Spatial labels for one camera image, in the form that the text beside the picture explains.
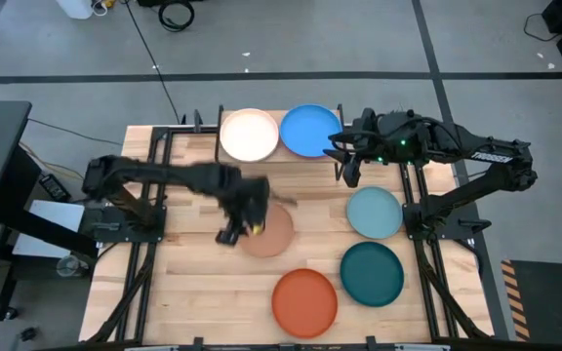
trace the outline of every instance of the white container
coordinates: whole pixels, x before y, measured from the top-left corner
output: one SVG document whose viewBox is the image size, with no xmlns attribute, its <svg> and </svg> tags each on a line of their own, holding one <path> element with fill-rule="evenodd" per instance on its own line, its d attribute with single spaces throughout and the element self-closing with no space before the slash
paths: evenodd
<svg viewBox="0 0 562 351">
<path fill-rule="evenodd" d="M 66 14 L 76 20 L 85 20 L 93 15 L 92 0 L 57 0 Z"/>
</svg>

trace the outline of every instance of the plate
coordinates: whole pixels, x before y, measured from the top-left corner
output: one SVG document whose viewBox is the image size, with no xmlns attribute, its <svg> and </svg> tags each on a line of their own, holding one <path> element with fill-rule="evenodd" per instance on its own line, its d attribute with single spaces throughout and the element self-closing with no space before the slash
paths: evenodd
<svg viewBox="0 0 562 351">
<path fill-rule="evenodd" d="M 396 254 L 375 242 L 348 249 L 340 265 L 343 288 L 355 301 L 373 307 L 385 306 L 398 297 L 405 273 Z"/>
<path fill-rule="evenodd" d="M 277 203 L 269 203 L 265 229 L 260 235 L 248 235 L 238 243 L 245 253 L 255 257 L 271 257 L 284 252 L 294 239 L 292 217 Z"/>
<path fill-rule="evenodd" d="M 286 273 L 272 292 L 272 313 L 288 334 L 312 338 L 336 320 L 338 296 L 331 282 L 312 269 Z"/>
<path fill-rule="evenodd" d="M 232 158 L 257 162 L 268 157 L 279 142 L 279 126 L 266 112 L 245 108 L 227 116 L 221 125 L 221 145 Z"/>
<path fill-rule="evenodd" d="M 402 224 L 402 208 L 389 191 L 366 186 L 352 194 L 346 204 L 350 225 L 370 239 L 384 239 L 398 232 Z"/>
<path fill-rule="evenodd" d="M 285 115 L 279 134 L 283 143 L 303 157 L 322 157 L 324 149 L 332 148 L 329 136 L 341 132 L 341 122 L 326 107 L 305 104 Z"/>
</svg>

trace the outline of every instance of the light blue plate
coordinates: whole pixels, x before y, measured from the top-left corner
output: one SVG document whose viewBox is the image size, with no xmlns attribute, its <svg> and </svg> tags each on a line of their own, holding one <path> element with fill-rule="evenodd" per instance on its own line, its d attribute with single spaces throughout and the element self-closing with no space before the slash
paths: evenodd
<svg viewBox="0 0 562 351">
<path fill-rule="evenodd" d="M 290 151 L 303 157 L 322 157 L 332 148 L 329 136 L 341 132 L 335 113 L 316 104 L 297 106 L 283 117 L 279 135 Z"/>
<path fill-rule="evenodd" d="M 350 225 L 370 239 L 388 238 L 402 224 L 402 208 L 389 191 L 366 186 L 352 194 L 346 204 L 346 216 Z"/>
</svg>

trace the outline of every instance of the black mat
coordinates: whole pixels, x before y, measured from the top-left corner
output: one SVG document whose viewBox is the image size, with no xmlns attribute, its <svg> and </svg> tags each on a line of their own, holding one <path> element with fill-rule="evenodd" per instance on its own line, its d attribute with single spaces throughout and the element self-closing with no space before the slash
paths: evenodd
<svg viewBox="0 0 562 351">
<path fill-rule="evenodd" d="M 517 339 L 562 343 L 562 264 L 504 260 L 502 274 Z"/>
</svg>

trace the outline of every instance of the white plate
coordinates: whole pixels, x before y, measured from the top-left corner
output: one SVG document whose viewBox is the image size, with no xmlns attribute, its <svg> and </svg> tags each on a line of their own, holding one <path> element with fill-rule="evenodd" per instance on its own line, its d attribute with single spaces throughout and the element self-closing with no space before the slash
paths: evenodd
<svg viewBox="0 0 562 351">
<path fill-rule="evenodd" d="M 231 113 L 221 126 L 221 145 L 232 158 L 256 162 L 277 147 L 279 126 L 266 112 L 245 108 Z"/>
</svg>

